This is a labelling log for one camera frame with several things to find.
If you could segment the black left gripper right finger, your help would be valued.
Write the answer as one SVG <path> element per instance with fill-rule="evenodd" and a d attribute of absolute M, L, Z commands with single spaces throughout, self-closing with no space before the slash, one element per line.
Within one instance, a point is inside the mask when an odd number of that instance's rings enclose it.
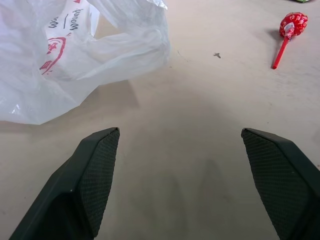
<path fill-rule="evenodd" d="M 320 171 L 295 145 L 276 134 L 244 128 L 255 187 L 281 240 L 320 238 Z"/>

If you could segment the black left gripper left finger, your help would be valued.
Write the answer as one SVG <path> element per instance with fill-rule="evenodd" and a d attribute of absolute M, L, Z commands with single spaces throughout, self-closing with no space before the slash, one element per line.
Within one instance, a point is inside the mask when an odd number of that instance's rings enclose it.
<path fill-rule="evenodd" d="M 93 240 L 110 195 L 120 130 L 81 140 L 48 179 L 10 236 L 12 240 Z"/>

